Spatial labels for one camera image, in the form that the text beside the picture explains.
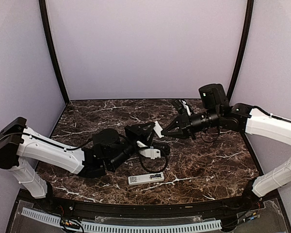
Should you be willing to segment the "white remote control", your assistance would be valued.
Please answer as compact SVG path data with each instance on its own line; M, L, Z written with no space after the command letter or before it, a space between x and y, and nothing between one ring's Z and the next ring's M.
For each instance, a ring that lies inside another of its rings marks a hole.
M153 174L161 174L162 179L159 180L151 180L150 175ZM148 183L157 183L164 181L164 174L163 172L159 173L150 173L150 174L143 174L143 175L136 175L136 176L129 176L128 177L128 184L129 185L141 185L141 184L148 184Z

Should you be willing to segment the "white battery cover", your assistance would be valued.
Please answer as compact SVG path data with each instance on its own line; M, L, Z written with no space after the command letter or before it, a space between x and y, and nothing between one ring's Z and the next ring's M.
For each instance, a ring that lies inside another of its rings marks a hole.
M156 135L157 135L159 138L163 138L163 137L164 137L164 136L162 135L162 130L163 130L163 128L161 127L161 125L159 124L158 121L155 121L155 125L154 125L153 130L155 131Z

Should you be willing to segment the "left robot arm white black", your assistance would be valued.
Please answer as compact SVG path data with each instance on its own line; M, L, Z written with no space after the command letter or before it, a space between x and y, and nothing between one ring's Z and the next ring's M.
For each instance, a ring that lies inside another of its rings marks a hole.
M86 145L78 147L59 143L44 137L18 117L0 132L0 169L10 171L32 197L49 212L59 207L52 196L51 185L44 181L27 163L32 158L60 167L83 178L99 178L106 171L115 172L133 154L149 159L161 158L162 152L151 143L155 124L137 124L125 127L125 135L112 128L92 135Z

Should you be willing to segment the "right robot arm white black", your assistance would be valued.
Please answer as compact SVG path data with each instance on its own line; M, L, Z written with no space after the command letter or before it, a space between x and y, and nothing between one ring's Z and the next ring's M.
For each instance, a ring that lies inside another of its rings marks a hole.
M173 106L178 116L162 131L163 136L186 139L209 128L222 128L239 133L259 135L291 146L291 120L275 116L258 106L229 100L221 84L208 84L199 88L205 112L194 113L184 100L176 100ZM248 182L238 207L249 210L257 199L291 182L291 158L265 175Z

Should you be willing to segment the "left black frame post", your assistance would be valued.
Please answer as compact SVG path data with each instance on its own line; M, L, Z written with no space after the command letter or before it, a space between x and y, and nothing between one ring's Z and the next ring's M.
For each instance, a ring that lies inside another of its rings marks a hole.
M59 62L57 59L57 54L55 51L55 46L52 38L52 32L50 28L50 23L49 23L49 16L48 16L48 10L47 10L47 2L45 0L39 0L39 9L40 9L40 15L42 19L42 24L43 24L43 29L44 29L44 34L45 34L45 39L48 47L48 52L49 56L51 59L51 63L53 66L53 70L55 73L55 77L62 95L62 98L64 100L65 105L69 104L70 99L68 97L68 93L64 84L64 80L61 74Z

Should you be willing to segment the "black front rail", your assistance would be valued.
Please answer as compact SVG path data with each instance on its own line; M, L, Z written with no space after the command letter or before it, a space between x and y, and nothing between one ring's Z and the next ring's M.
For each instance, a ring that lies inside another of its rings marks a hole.
M201 215L202 217L234 217L237 213L249 211L258 204L241 197L223 200L172 205L120 205L102 204L63 198L53 198L51 201L32 200L33 204L43 211L76 218L128 217L185 217Z

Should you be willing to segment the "black frame post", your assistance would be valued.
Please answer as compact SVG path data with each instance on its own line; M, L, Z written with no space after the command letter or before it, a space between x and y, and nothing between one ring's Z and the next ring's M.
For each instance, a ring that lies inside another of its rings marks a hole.
M49 23L49 16L48 16L48 10L47 10L47 2L45 0L39 0L39 9L40 9L40 15L42 19L42 24L43 24L43 29L44 29L44 34L45 34L45 39L48 47L48 52L49 56L51 59L51 63L53 66L53 70L55 73L55 77L62 95L62 98L64 100L65 105L69 104L70 99L68 97L68 93L64 84L64 80L61 74L59 62L57 59L57 54L55 51L55 46L52 38L52 32L50 28L50 23Z
M244 17L244 23L243 23L239 49L238 49L235 66L232 72L231 80L230 80L227 95L226 95L229 101L231 101L232 99L232 96L236 87L236 83L239 77L239 73L241 70L243 57L244 57L244 53L246 49L246 44L247 44L247 40L249 36L250 26L251 26L253 8L254 8L254 0L248 0L246 4L246 11L245 11L245 17Z

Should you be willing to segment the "right black frame post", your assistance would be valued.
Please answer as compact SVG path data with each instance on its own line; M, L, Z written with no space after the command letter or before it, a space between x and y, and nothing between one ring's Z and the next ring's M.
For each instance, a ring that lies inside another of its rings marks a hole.
M232 96L236 87L236 83L239 77L239 73L241 70L243 57L244 57L244 53L246 49L246 44L247 44L247 40L249 36L250 26L251 26L253 8L254 8L254 0L248 0L246 4L246 11L245 11L245 17L244 17L244 23L243 23L239 49L238 49L235 66L232 72L231 80L230 80L227 95L226 95L229 101L231 101L232 99Z

